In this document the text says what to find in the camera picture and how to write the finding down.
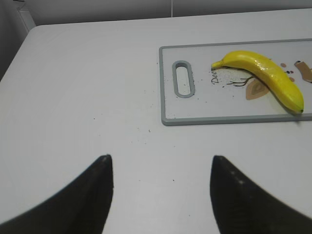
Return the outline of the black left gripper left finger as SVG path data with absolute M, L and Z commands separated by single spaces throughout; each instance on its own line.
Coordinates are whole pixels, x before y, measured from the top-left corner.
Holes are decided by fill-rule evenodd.
M 96 159 L 55 195 L 0 226 L 2 234 L 100 234 L 114 194 L 110 155 Z

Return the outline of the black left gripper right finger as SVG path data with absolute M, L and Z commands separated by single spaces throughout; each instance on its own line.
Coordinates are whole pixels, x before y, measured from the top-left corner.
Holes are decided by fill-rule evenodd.
M 254 183 L 226 157 L 210 175 L 214 217 L 222 234 L 310 234 L 312 220 Z

